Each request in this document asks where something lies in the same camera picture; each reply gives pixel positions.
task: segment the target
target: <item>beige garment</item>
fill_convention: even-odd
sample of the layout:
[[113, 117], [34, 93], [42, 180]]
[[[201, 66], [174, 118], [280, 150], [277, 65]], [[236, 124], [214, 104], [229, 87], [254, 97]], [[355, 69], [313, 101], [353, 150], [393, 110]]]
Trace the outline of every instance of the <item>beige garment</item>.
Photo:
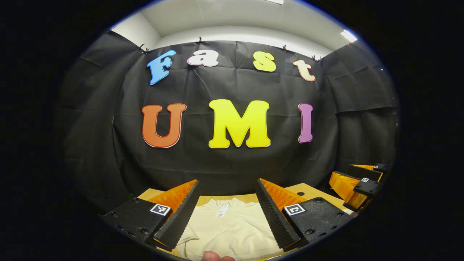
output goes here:
[[[216, 217], [229, 205], [223, 217]], [[183, 258], [200, 261], [204, 251], [231, 256], [235, 261], [259, 258], [281, 251], [257, 202], [210, 200], [195, 207], [177, 249]]]

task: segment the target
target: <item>blue letter f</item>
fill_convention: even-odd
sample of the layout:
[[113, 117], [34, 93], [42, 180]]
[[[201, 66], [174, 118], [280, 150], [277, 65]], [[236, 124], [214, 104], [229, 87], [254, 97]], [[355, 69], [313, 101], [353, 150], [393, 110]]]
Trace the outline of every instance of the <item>blue letter f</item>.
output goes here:
[[169, 74], [169, 71], [165, 71], [163, 69], [163, 66], [165, 66], [166, 68], [169, 68], [171, 66], [172, 61], [171, 58], [169, 58], [168, 56], [173, 55], [175, 55], [174, 50], [167, 51], [147, 64], [147, 67], [150, 67], [151, 71], [150, 85], [154, 85], [155, 83], [159, 82], [161, 79], [163, 79]]

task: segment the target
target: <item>yellow letter m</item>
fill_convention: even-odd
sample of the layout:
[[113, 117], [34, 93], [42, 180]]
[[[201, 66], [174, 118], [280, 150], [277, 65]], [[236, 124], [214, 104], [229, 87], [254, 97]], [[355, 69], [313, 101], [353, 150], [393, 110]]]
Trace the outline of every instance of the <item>yellow letter m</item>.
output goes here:
[[245, 114], [240, 117], [230, 100], [213, 100], [209, 106], [214, 110], [214, 135], [209, 141], [213, 149], [228, 148], [230, 141], [226, 139], [226, 128], [235, 146], [240, 147], [245, 135], [250, 129], [250, 137], [246, 145], [250, 148], [268, 147], [271, 140], [267, 137], [266, 112], [269, 103], [252, 101], [248, 104]]

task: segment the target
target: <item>human hand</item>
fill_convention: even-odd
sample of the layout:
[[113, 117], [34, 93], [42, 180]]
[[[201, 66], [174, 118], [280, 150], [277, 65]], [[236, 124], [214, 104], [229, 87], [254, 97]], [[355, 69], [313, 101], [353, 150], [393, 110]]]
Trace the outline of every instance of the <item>human hand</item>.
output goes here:
[[201, 261], [235, 261], [233, 257], [224, 256], [221, 258], [217, 253], [213, 251], [205, 251]]

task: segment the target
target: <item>ceiling light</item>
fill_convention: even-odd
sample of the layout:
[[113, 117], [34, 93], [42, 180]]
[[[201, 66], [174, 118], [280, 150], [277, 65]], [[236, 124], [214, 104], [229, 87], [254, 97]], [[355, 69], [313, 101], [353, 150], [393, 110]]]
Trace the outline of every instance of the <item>ceiling light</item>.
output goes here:
[[281, 6], [284, 5], [284, 0], [264, 0], [264, 1], [273, 2]]
[[350, 32], [348, 32], [346, 29], [343, 30], [341, 35], [343, 35], [343, 37], [345, 37], [348, 41], [352, 43], [357, 40], [357, 38], [354, 35], [352, 35]]

